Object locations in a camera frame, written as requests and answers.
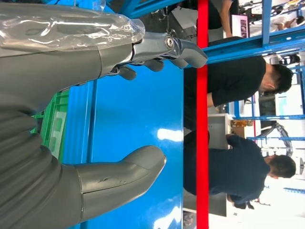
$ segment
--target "gray robotic arm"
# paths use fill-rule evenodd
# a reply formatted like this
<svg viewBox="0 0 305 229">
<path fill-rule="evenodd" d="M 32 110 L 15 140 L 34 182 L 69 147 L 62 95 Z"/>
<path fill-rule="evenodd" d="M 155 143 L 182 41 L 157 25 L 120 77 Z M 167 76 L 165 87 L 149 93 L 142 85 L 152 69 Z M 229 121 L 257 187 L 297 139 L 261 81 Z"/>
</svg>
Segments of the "gray robotic arm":
<svg viewBox="0 0 305 229">
<path fill-rule="evenodd" d="M 14 4 L 14 10 L 32 6 Z M 2 3 L 0 13 L 9 9 L 11 4 Z M 39 10 L 56 9 L 44 5 Z M 160 71 L 163 60 L 202 67 L 206 57 L 192 43 L 157 33 L 146 33 L 136 43 L 85 51 L 41 52 L 22 44 L 0 48 L 0 227 L 64 229 L 145 194 L 166 163 L 159 148 L 144 146 L 117 163 L 61 165 L 41 146 L 39 135 L 30 134 L 35 126 L 31 115 L 70 86 L 105 75 L 132 80 L 136 72 L 127 64 Z"/>
</svg>

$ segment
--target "blue metal frame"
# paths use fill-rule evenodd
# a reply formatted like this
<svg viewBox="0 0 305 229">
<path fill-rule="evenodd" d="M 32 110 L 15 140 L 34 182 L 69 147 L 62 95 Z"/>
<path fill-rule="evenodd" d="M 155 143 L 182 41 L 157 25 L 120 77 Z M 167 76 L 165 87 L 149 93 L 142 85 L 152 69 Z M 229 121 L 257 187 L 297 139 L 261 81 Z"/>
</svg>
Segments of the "blue metal frame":
<svg viewBox="0 0 305 229">
<path fill-rule="evenodd" d="M 263 1 L 263 20 L 261 34 L 263 35 L 263 47 L 269 45 L 270 33 L 270 12 L 272 1 Z"/>
<path fill-rule="evenodd" d="M 262 47 L 263 36 L 255 36 L 210 46 L 203 49 L 208 56 L 208 63 L 236 60 L 272 52 L 298 51 L 305 44 L 305 30 L 302 27 L 276 31 L 270 34 L 269 45 Z"/>
<path fill-rule="evenodd" d="M 234 119 L 237 120 L 270 120 L 270 121 L 276 121 L 276 120 L 303 120 L 305 119 L 305 114 L 295 114 L 295 115 L 270 115 L 270 116 L 250 116 L 250 117 L 236 117 Z"/>
</svg>

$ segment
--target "human arm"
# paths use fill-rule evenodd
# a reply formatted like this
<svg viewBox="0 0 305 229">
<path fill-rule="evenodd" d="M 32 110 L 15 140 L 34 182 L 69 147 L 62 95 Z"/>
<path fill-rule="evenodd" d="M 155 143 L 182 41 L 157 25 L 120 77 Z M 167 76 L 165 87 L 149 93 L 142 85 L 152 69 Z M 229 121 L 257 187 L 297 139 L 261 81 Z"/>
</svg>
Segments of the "human arm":
<svg viewBox="0 0 305 229">
<path fill-rule="evenodd" d="M 219 13 L 221 20 L 222 27 L 224 28 L 227 37 L 232 37 L 231 27 L 230 25 L 230 8 L 232 5 L 232 0 L 223 0 L 222 7 Z"/>
<path fill-rule="evenodd" d="M 227 134 L 225 136 L 227 139 L 227 142 L 230 145 L 230 146 L 238 146 L 241 145 L 244 141 L 247 141 L 245 138 L 239 137 L 238 135 L 234 135 L 234 134 Z"/>
<path fill-rule="evenodd" d="M 283 24 L 277 24 L 277 29 L 279 31 L 284 30 L 284 25 Z"/>
<path fill-rule="evenodd" d="M 219 88 L 215 92 L 207 94 L 208 107 L 217 107 L 222 104 L 227 104 L 234 101 L 250 98 L 255 92 L 248 91 L 246 87 L 223 89 Z"/>
</svg>

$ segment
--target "gray plastic surface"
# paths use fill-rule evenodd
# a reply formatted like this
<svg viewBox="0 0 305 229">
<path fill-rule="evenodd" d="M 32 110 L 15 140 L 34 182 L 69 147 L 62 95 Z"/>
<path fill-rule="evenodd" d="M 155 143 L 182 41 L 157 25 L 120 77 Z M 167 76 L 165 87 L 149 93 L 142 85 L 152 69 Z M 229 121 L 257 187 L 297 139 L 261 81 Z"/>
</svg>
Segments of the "gray plastic surface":
<svg viewBox="0 0 305 229">
<path fill-rule="evenodd" d="M 6 98 L 0 100 L 0 107 L 32 114 L 41 111 L 53 94 L 105 75 L 131 50 L 132 46 L 128 44 L 102 51 L 16 55 L 17 51 L 0 48 L 0 97 Z"/>
</svg>

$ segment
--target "plastic wrap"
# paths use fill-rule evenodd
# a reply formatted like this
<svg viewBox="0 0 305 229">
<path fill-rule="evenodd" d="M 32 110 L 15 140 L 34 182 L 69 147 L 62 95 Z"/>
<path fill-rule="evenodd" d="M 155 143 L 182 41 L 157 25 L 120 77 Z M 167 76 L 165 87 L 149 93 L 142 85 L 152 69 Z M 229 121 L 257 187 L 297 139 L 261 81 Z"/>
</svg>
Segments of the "plastic wrap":
<svg viewBox="0 0 305 229">
<path fill-rule="evenodd" d="M 0 46 L 48 51 L 105 49 L 139 42 L 145 26 L 139 19 L 78 7 L 2 4 Z"/>
</svg>

